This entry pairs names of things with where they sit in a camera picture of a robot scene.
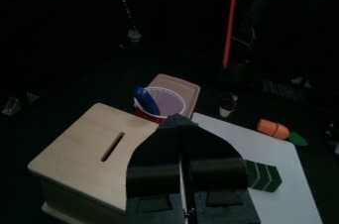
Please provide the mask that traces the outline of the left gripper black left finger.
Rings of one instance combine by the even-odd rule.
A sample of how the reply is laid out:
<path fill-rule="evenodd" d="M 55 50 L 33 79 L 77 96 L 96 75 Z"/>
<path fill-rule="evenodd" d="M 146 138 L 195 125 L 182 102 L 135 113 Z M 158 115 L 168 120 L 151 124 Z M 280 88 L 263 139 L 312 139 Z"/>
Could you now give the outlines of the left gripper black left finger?
<path fill-rule="evenodd" d="M 180 115 L 170 116 L 142 142 L 126 172 L 126 224 L 184 224 L 180 193 Z"/>

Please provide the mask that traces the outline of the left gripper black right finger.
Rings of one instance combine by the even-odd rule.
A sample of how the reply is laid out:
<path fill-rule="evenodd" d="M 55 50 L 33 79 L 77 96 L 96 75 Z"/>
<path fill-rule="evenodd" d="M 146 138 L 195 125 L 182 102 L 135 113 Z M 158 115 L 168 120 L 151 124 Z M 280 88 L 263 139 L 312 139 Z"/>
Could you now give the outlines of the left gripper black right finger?
<path fill-rule="evenodd" d="M 180 154 L 190 224 L 260 224 L 246 161 L 235 147 L 188 121 Z"/>

